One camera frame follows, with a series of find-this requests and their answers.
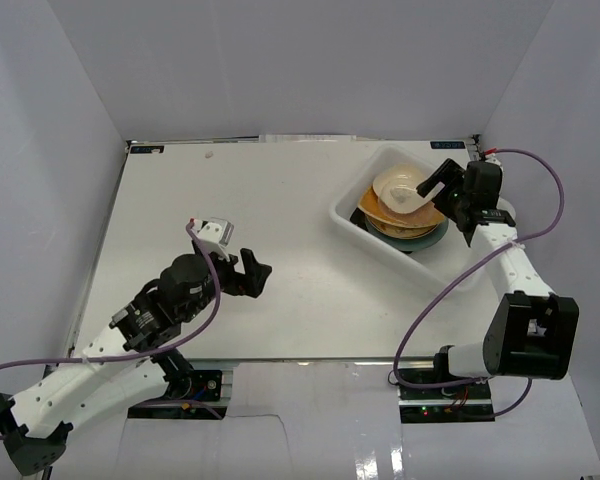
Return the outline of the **teal round plate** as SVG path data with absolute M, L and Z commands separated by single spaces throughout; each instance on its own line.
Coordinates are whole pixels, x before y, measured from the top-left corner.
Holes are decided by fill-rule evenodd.
M 427 248 L 432 247 L 436 243 L 440 242 L 445 234 L 447 233 L 449 222 L 445 220 L 444 222 L 437 225 L 433 230 L 429 233 L 410 239 L 398 239 L 394 237 L 390 237 L 384 233 L 382 233 L 378 228 L 376 228 L 369 218 L 365 219 L 365 226 L 367 231 L 374 237 L 383 241 L 387 245 L 401 251 L 401 252 L 417 252 Z

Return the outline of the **panda square dish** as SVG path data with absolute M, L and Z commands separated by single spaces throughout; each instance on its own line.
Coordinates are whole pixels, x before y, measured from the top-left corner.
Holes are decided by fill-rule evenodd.
M 421 196 L 417 191 L 425 180 L 426 176 L 417 167 L 398 164 L 378 174 L 372 182 L 372 189 L 385 212 L 406 215 L 432 200 L 432 193 Z

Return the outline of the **beige bird motif plate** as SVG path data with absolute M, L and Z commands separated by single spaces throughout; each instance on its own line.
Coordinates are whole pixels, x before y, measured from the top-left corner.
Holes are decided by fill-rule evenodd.
M 409 214 L 392 213 L 387 215 L 382 210 L 366 213 L 366 218 L 381 233 L 396 238 L 415 238 L 433 230 L 446 217 L 432 203 L 428 203 Z

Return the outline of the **woven bamboo triangular tray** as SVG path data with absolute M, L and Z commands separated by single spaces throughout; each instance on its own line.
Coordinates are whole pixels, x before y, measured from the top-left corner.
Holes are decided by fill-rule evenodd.
M 381 222 L 390 223 L 393 221 L 391 217 L 386 215 L 381 210 L 379 205 L 379 199 L 371 186 L 369 186 L 367 190 L 362 194 L 362 196 L 358 200 L 357 207 L 365 215 L 370 216 Z

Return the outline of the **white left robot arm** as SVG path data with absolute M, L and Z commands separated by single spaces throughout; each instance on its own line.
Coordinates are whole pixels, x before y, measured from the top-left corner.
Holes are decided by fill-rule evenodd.
M 23 391 L 0 393 L 0 435 L 18 472 L 43 471 L 64 454 L 70 435 L 120 410 L 189 393 L 194 369 L 165 344 L 219 295 L 260 296 L 271 273 L 246 248 L 228 259 L 180 255 L 79 356 Z

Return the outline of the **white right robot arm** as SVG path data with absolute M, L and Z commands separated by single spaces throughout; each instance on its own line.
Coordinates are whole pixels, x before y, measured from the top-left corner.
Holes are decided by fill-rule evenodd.
M 486 161 L 447 159 L 417 187 L 453 221 L 482 262 L 499 297 L 484 337 L 444 346 L 434 357 L 433 390 L 452 399 L 468 378 L 560 380 L 567 371 L 579 307 L 542 280 L 524 252 L 513 216 L 498 206 L 503 171 Z

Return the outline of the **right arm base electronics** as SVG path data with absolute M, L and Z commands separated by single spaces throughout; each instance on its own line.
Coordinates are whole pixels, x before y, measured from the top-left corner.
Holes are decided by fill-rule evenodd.
M 398 407 L 403 425 L 490 422 L 494 414 L 487 383 L 447 389 L 409 389 L 398 383 L 394 373 L 388 383 L 398 388 Z

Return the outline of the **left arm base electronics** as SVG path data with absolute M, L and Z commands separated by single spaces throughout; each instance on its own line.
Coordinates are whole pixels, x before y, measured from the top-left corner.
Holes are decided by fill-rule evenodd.
M 221 370 L 194 370 L 189 380 L 169 386 L 162 397 L 129 408 L 127 418 L 220 421 L 227 411 L 223 377 Z

